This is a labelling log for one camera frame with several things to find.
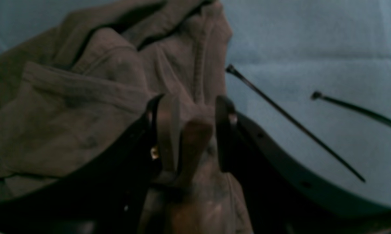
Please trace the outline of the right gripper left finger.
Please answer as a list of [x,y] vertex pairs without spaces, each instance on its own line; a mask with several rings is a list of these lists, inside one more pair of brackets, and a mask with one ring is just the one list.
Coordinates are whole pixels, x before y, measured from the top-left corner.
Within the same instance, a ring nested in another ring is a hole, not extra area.
[[0,203],[2,234],[135,234],[151,183],[179,171],[179,100],[158,95],[102,154],[65,178]]

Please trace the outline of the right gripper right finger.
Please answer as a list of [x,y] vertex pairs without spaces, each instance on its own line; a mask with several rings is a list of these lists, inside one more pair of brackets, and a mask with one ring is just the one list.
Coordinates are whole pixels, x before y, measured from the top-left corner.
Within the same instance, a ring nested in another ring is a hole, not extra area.
[[302,166],[225,96],[215,125],[220,169],[241,185],[255,234],[391,234],[390,207]]

